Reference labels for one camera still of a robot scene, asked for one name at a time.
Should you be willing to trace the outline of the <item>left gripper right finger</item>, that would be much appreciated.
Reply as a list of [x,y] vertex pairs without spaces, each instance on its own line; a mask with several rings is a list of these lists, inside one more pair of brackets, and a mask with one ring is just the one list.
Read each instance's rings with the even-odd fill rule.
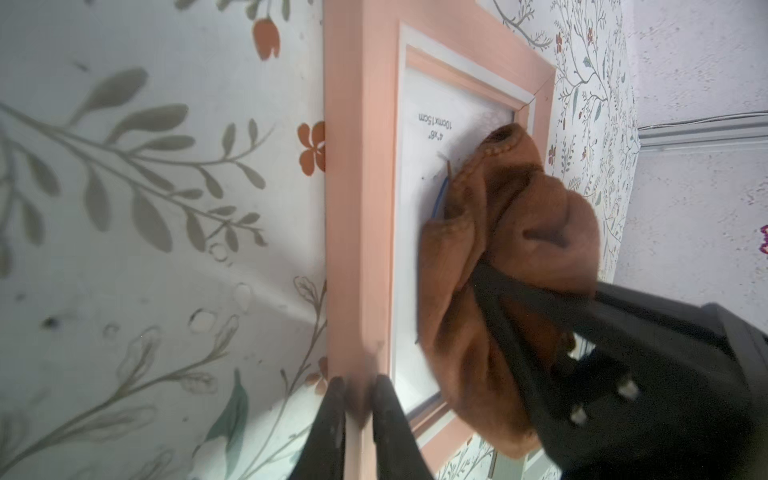
[[433,480],[389,377],[379,374],[371,394],[379,480]]

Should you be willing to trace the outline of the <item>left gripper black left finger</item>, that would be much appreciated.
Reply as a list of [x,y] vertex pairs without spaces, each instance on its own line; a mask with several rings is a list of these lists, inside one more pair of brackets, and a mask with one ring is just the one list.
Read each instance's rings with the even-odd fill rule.
[[346,386],[334,377],[289,480],[341,480],[346,451]]

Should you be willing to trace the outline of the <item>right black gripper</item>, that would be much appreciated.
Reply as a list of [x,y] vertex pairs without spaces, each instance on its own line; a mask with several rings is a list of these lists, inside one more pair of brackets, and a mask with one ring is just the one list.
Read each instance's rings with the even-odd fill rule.
[[[767,473],[767,339],[715,304],[603,284],[594,298],[471,274],[487,327],[548,456],[578,479],[737,479]],[[506,301],[586,339],[554,380]]]

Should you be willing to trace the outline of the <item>brown cloth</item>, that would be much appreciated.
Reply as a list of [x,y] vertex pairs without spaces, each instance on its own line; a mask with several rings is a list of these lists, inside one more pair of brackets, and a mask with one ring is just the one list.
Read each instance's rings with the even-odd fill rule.
[[470,284],[480,262],[529,285],[577,295],[597,286],[591,205],[548,176],[517,124],[491,132],[451,179],[444,215],[426,222],[418,258],[418,338],[442,397],[500,453],[540,441]]

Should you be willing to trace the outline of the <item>pink picture frame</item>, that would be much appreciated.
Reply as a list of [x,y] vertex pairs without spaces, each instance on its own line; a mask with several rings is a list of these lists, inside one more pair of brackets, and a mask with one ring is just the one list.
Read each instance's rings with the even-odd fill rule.
[[473,1],[328,1],[323,12],[329,372],[347,387],[344,473],[373,479],[371,389],[392,371],[404,72],[507,106],[544,149],[555,69]]

